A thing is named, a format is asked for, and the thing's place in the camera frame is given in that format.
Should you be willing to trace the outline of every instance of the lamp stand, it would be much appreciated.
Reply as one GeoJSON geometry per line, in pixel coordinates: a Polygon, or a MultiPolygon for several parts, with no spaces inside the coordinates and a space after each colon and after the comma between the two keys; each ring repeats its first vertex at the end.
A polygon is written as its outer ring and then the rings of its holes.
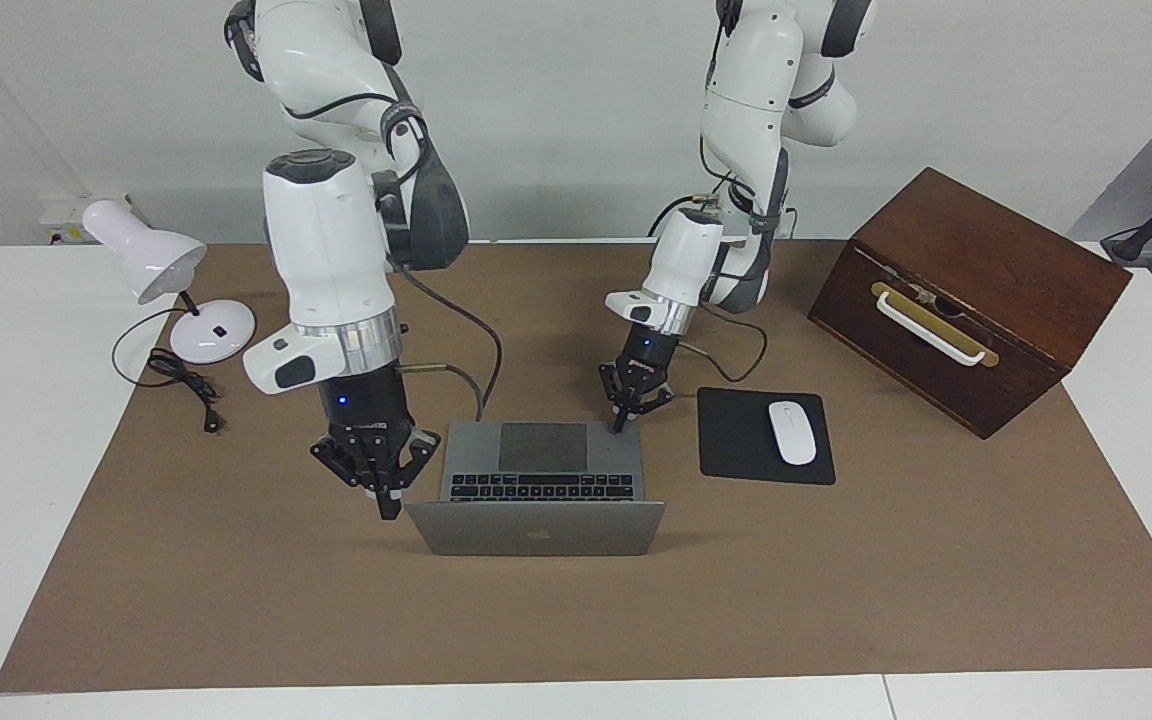
{"type": "Polygon", "coordinates": [[[256,316],[236,300],[212,300],[196,305],[181,291],[185,314],[172,328],[172,351],[194,365],[210,365],[232,357],[256,334],[256,316]]]}

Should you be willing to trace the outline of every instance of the brown paper mat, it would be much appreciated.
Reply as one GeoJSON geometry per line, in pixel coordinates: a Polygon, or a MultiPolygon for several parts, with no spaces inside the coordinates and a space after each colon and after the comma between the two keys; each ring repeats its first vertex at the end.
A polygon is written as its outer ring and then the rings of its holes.
{"type": "MultiPolygon", "coordinates": [[[[182,388],[134,393],[0,692],[1152,666],[1152,541],[1064,389],[979,441],[805,319],[840,249],[779,247],[748,317],[773,341],[748,387],[824,396],[836,486],[702,477],[679,397],[643,424],[647,494],[668,502],[652,555],[435,558],[308,455],[316,392],[264,397],[233,359],[207,369],[223,435],[182,388]]],[[[471,247],[426,274],[503,338],[488,418],[607,418],[594,366],[626,323],[602,295],[647,260],[471,247]]],[[[393,283],[404,361],[485,379],[488,340],[393,283]]],[[[287,318],[264,247],[214,247],[195,290],[250,302],[260,338],[287,318]]],[[[733,367],[758,344],[704,316],[689,340],[733,367]]],[[[720,384],[685,353],[670,372],[681,395],[720,384]]],[[[471,416],[456,378],[408,393],[435,432],[471,416]]]]}

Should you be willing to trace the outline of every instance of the laptop lid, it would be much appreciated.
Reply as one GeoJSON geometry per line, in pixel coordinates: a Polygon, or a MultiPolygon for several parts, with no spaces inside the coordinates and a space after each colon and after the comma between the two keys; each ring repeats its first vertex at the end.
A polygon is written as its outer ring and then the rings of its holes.
{"type": "Polygon", "coordinates": [[[664,502],[408,502],[435,555],[644,555],[664,502]]]}

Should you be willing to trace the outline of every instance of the white mouse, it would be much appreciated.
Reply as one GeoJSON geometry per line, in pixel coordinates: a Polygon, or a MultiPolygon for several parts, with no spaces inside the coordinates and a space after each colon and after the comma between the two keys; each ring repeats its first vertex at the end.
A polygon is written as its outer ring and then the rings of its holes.
{"type": "Polygon", "coordinates": [[[776,447],[781,460],[790,465],[805,465],[814,460],[814,434],[812,422],[803,406],[791,400],[782,400],[767,406],[772,418],[772,432],[776,433],[776,447]]]}

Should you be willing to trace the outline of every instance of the power outlet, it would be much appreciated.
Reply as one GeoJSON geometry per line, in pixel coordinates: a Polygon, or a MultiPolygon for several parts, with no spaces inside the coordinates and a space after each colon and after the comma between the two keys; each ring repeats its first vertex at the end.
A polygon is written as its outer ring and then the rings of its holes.
{"type": "Polygon", "coordinates": [[[94,245],[96,237],[92,237],[86,229],[83,229],[83,213],[88,205],[97,200],[114,200],[123,209],[131,210],[132,203],[127,196],[119,197],[61,197],[61,199],[44,199],[44,210],[38,223],[50,245],[94,245]]]}

